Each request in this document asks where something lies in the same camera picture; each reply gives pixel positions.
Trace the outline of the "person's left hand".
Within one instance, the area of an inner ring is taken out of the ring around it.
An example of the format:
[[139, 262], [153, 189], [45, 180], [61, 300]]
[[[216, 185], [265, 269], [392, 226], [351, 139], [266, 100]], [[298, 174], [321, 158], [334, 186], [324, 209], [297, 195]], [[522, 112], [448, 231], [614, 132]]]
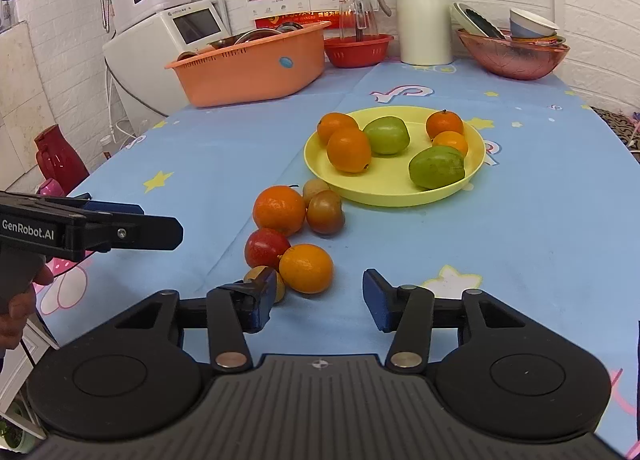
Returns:
[[36, 294], [34, 284], [48, 285], [52, 281], [53, 275], [49, 267], [43, 265], [35, 275], [34, 280], [9, 301], [9, 312], [3, 314], [0, 318], [0, 345], [2, 350], [14, 350], [17, 347], [22, 339], [27, 318], [35, 313]]

